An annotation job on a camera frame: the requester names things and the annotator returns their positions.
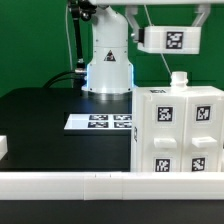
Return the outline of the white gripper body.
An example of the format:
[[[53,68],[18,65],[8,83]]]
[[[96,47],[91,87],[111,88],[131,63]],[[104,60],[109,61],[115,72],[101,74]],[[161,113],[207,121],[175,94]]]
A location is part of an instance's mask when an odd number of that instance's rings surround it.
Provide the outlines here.
[[[224,4],[224,0],[89,0],[93,5],[186,5]]]

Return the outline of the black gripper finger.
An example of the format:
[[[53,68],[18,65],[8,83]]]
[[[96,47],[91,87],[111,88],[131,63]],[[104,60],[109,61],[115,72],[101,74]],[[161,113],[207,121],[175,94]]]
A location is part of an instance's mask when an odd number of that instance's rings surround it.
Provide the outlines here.
[[[134,42],[141,41],[141,28],[137,23],[135,16],[138,14],[138,7],[136,5],[128,5],[125,9],[125,17],[132,28],[131,37]]]
[[[207,20],[211,12],[211,5],[210,4],[200,4],[196,8],[196,18],[192,23],[193,27],[202,27],[204,22]]]

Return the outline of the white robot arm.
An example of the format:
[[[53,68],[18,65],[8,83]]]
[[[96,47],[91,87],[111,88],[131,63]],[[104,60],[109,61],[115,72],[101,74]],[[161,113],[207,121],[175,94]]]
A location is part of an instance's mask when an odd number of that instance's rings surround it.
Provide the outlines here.
[[[201,27],[213,4],[224,0],[87,0],[93,16],[93,58],[87,65],[83,90],[95,95],[119,96],[133,90],[133,65],[128,59],[128,39],[137,49],[154,54],[197,54]],[[135,20],[140,5],[195,5],[197,17],[190,26],[140,27]]]

